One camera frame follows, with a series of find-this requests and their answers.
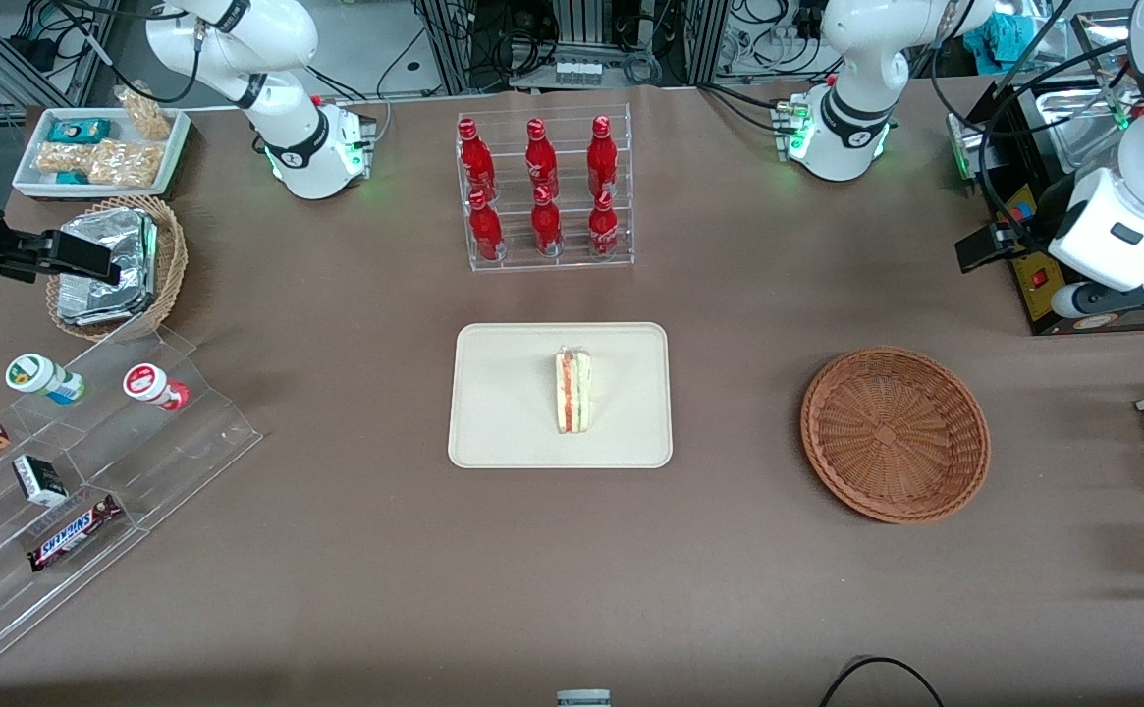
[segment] yogurt bottle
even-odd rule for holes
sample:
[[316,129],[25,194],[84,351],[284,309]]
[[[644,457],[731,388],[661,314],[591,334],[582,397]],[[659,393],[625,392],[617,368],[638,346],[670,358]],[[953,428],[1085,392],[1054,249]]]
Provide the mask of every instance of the yogurt bottle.
[[140,364],[127,371],[121,389],[141,403],[158,405],[162,411],[172,413],[186,405],[186,399],[191,397],[185,384],[167,376],[166,371],[151,364]]
[[65,371],[49,357],[41,357],[39,354],[23,354],[14,358],[14,363],[5,372],[5,381],[18,392],[43,395],[61,405],[82,398],[82,392],[87,389],[87,381],[81,375]]

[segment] brown basket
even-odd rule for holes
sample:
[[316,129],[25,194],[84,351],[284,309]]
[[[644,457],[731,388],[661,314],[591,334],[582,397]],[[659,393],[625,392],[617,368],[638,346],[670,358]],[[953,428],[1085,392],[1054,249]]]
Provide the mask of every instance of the brown basket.
[[[117,197],[105,198],[96,206],[87,209],[88,214],[118,209],[118,207],[132,207],[132,209],[144,209],[157,221],[157,294],[149,310],[145,310],[140,318],[149,323],[151,327],[157,327],[175,308],[177,292],[183,286],[183,272],[186,270],[186,241],[183,239],[183,229],[177,224],[175,212],[156,197]],[[103,325],[92,325],[86,327],[73,327],[61,321],[56,316],[56,295],[61,289],[59,277],[47,278],[47,316],[51,318],[57,328],[66,334],[81,336],[88,341],[100,341],[108,336],[114,328],[120,327],[126,321],[103,323]]]
[[951,371],[912,350],[833,359],[808,387],[800,426],[828,491],[887,523],[946,518],[986,480],[982,408]]

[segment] table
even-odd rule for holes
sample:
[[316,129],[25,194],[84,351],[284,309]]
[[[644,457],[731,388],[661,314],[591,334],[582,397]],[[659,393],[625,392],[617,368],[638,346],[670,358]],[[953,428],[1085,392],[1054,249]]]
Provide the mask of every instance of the table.
[[[469,272],[458,112],[622,100],[637,267]],[[804,706],[866,653],[950,704],[1144,704],[1144,334],[1031,339],[1007,268],[959,273],[953,243],[986,215],[927,85],[852,184],[778,165],[692,89],[396,116],[374,178],[321,202],[271,178],[238,112],[194,116],[168,325],[267,438],[7,652],[0,704]],[[14,197],[9,221],[80,210]],[[490,321],[660,323],[672,462],[454,468],[454,337]],[[853,514],[801,451],[808,381],[879,343],[961,375],[992,430],[984,490],[935,526]],[[0,281],[0,374],[82,345],[42,286]],[[924,702],[873,667],[837,704]]]

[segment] acrylic bottle rack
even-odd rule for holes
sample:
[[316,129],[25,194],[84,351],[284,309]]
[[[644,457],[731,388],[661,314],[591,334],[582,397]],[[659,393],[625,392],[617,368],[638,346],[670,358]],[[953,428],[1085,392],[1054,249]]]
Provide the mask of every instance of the acrylic bottle rack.
[[[193,344],[141,319],[66,364],[87,381],[72,405],[24,395],[0,413],[10,446],[0,455],[0,654],[261,439],[189,358]],[[121,380],[152,363],[189,386],[175,412],[135,402]],[[25,501],[11,460],[49,461],[70,493],[54,509]],[[105,495],[122,514],[41,572],[25,554]]]
[[[615,254],[597,260],[589,254],[589,214],[593,197],[589,193],[589,141],[593,137],[593,118],[611,118],[611,137],[618,151],[614,209],[620,220],[620,241]],[[459,156],[462,141],[458,141],[459,189],[462,201],[462,224],[468,235],[468,260],[476,272],[503,270],[539,270],[554,268],[585,268],[631,265],[637,261],[637,232],[634,224],[634,120],[628,103],[612,106],[532,108],[522,111],[480,111],[460,113],[472,118],[487,144],[496,173],[496,201],[492,206],[501,220],[506,256],[499,261],[482,259],[471,237],[471,206],[468,204],[468,174]],[[527,120],[541,118],[558,159],[558,214],[563,224],[563,252],[546,259],[537,249],[532,232],[532,182],[527,176],[524,153],[527,149]]]

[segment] coca-cola bottle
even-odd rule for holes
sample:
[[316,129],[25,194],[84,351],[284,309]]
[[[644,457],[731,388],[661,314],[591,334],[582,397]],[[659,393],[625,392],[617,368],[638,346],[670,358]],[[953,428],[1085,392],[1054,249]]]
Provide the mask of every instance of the coca-cola bottle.
[[532,230],[537,233],[537,249],[546,259],[554,259],[563,252],[563,223],[558,217],[558,207],[554,205],[550,188],[538,186],[532,192]]
[[611,140],[611,118],[598,116],[593,120],[593,140],[589,142],[589,193],[597,197],[603,191],[615,192],[615,141]]
[[597,259],[609,259],[615,254],[615,245],[620,241],[620,220],[611,202],[611,192],[598,193],[593,201],[593,213],[589,214],[589,254]]
[[545,137],[545,121],[532,118],[527,121],[527,176],[532,180],[532,189],[548,186],[550,198],[558,198],[558,160],[554,156],[554,146]]
[[502,260],[506,256],[506,241],[501,239],[501,220],[488,205],[483,189],[472,189],[468,197],[471,205],[471,236],[476,239],[476,253],[484,260]]
[[485,192],[488,201],[496,198],[496,170],[492,166],[492,153],[485,141],[480,140],[480,130],[476,121],[462,118],[459,121],[459,136],[462,137],[462,166],[468,169],[468,184],[471,189]]

